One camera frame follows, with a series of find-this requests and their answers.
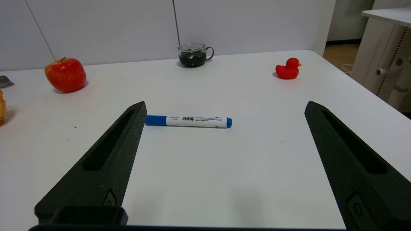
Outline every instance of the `woven basket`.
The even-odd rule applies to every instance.
[[[0,124],[4,122],[5,115],[6,115],[6,101],[3,100],[3,92],[0,90]]]

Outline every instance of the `cup handle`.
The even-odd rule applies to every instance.
[[[210,56],[208,59],[206,59],[206,61],[210,60],[210,59],[214,56],[214,49],[213,49],[212,47],[210,47],[210,46],[208,46],[208,47],[205,49],[205,52],[207,52],[207,49],[209,49],[209,48],[211,48],[212,54],[211,54],[211,56]]]

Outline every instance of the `dark liquid in cup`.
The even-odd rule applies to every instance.
[[[198,67],[204,64],[206,61],[206,53],[197,52],[197,53],[187,53],[179,55],[180,62],[186,67]]]

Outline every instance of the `glass cup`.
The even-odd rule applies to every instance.
[[[212,49],[212,54],[209,58],[207,56],[207,49]],[[207,60],[214,56],[214,49],[206,47],[204,43],[193,42],[188,44],[181,44],[178,46],[178,57],[181,64],[186,67],[198,67],[203,65]]]

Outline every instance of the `wooden floor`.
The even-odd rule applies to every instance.
[[[326,46],[324,58],[343,72],[347,72],[341,66],[344,64],[354,64],[359,47],[359,44]],[[344,66],[344,68],[349,71],[352,69],[351,66]]]

